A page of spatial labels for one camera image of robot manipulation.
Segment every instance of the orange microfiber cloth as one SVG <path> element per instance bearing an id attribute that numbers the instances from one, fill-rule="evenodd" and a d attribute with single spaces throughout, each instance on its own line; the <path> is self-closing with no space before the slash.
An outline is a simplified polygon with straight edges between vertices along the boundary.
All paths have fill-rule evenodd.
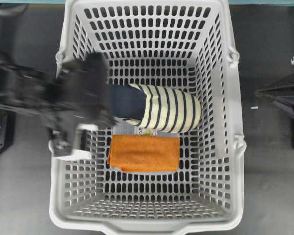
<path id="1" fill-rule="evenodd" d="M 114 135 L 108 164 L 123 172 L 177 171 L 180 138 Z"/>

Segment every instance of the white plastic basket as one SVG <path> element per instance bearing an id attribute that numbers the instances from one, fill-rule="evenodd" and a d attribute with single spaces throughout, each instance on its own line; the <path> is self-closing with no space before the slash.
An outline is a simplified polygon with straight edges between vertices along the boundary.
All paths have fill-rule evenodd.
<path id="1" fill-rule="evenodd" d="M 113 235 L 181 235 L 238 225 L 246 143 L 228 2 L 68 0 L 58 66 L 93 51 L 106 57 L 109 83 L 182 89 L 198 97 L 202 117 L 197 129 L 180 134 L 174 174 L 110 169 L 112 134 L 131 134 L 134 127 L 89 131 L 86 159 L 52 159 L 52 221 Z"/>

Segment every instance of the gray table surface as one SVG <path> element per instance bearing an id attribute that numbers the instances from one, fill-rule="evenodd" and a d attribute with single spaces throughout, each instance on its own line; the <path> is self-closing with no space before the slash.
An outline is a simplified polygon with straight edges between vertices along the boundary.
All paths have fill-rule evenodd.
<path id="1" fill-rule="evenodd" d="M 30 5 L 14 18 L 1 18 L 0 49 L 23 65 L 55 73 L 64 9 Z M 232 6 L 245 153 L 244 215 L 231 231 L 213 235 L 294 235 L 294 150 L 290 120 L 254 97 L 266 83 L 293 73 L 294 7 Z M 50 153 L 47 135 L 33 117 L 17 115 L 14 144 L 0 155 L 0 235 L 98 235 L 64 230 L 49 218 Z"/>

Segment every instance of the navy stripe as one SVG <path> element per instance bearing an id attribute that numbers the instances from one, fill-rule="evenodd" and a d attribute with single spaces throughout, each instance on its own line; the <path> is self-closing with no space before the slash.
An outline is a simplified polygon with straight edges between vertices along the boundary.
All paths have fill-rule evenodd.
<path id="1" fill-rule="evenodd" d="M 159 104 L 159 109 L 158 109 L 158 116 L 157 116 L 157 121 L 156 121 L 156 125 L 154 127 L 154 129 L 157 128 L 158 124 L 159 124 L 159 121 L 160 121 L 160 113 L 161 113 L 161 96 L 160 96 L 160 93 L 159 93 L 159 89 L 155 86 L 156 88 L 156 91 L 158 93 L 158 104 Z"/>
<path id="2" fill-rule="evenodd" d="M 152 99 L 153 99 L 153 94 L 151 92 L 151 89 L 149 86 L 147 86 L 147 88 L 149 89 L 150 93 L 151 93 L 151 98 L 150 98 L 150 108 L 149 108 L 149 117 L 148 117 L 148 122 L 147 125 L 144 127 L 145 129 L 148 128 L 150 121 L 151 121 L 151 111 L 152 111 Z"/>
<path id="3" fill-rule="evenodd" d="M 172 91 L 173 91 L 174 98 L 175 98 L 175 119 L 174 119 L 173 127 L 171 128 L 171 130 L 169 132 L 171 132 L 175 128 L 175 125 L 176 125 L 176 122 L 177 122 L 177 115 L 178 115 L 177 95 L 176 95 L 176 92 L 175 92 L 174 89 L 172 89 Z"/>
<path id="4" fill-rule="evenodd" d="M 141 85 L 138 85 L 138 84 L 137 84 L 137 86 L 138 86 L 138 88 L 141 90 L 141 92 L 143 92 L 143 93 L 145 94 L 145 92 L 144 92 L 143 88 L 141 87 Z M 140 120 L 139 123 L 137 123 L 135 126 L 140 126 L 141 123 L 142 123 L 142 120 Z"/>
<path id="5" fill-rule="evenodd" d="M 184 118 L 183 118 L 183 123 L 182 123 L 181 129 L 178 132 L 181 132 L 183 130 L 185 122 L 186 122 L 186 115 L 187 115 L 185 93 L 182 92 L 182 95 L 183 95 L 183 102 L 184 102 Z"/>
<path id="6" fill-rule="evenodd" d="M 192 98 L 192 105 L 193 105 L 193 117 L 192 117 L 192 123 L 191 123 L 190 129 L 188 131 L 192 130 L 193 128 L 194 121 L 195 121 L 195 111 L 196 111 L 194 96 L 191 95 L 191 98 Z"/>
<path id="7" fill-rule="evenodd" d="M 136 84 L 137 86 L 138 86 L 138 88 L 141 90 L 141 92 L 143 92 L 144 93 L 144 90 L 143 90 L 143 88 L 141 87 L 141 85 L 139 85 L 139 84 Z"/>
<path id="8" fill-rule="evenodd" d="M 165 93 L 166 93 L 166 96 L 167 96 L 168 111 L 167 111 L 167 117 L 166 117 L 165 126 L 162 128 L 161 131 L 163 131 L 167 127 L 168 121 L 169 121 L 169 115 L 170 115 L 170 99 L 169 99 L 169 94 L 168 94 L 167 88 L 164 87 L 163 89 L 165 89 Z"/>

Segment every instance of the striped shirt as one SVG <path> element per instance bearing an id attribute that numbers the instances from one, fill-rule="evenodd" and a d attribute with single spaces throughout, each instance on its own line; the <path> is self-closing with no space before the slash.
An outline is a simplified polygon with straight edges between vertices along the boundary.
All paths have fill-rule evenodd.
<path id="1" fill-rule="evenodd" d="M 180 133 L 198 126 L 201 115 L 200 102 L 181 90 L 153 85 L 130 84 L 146 95 L 142 120 L 123 119 L 131 125 L 157 131 Z"/>

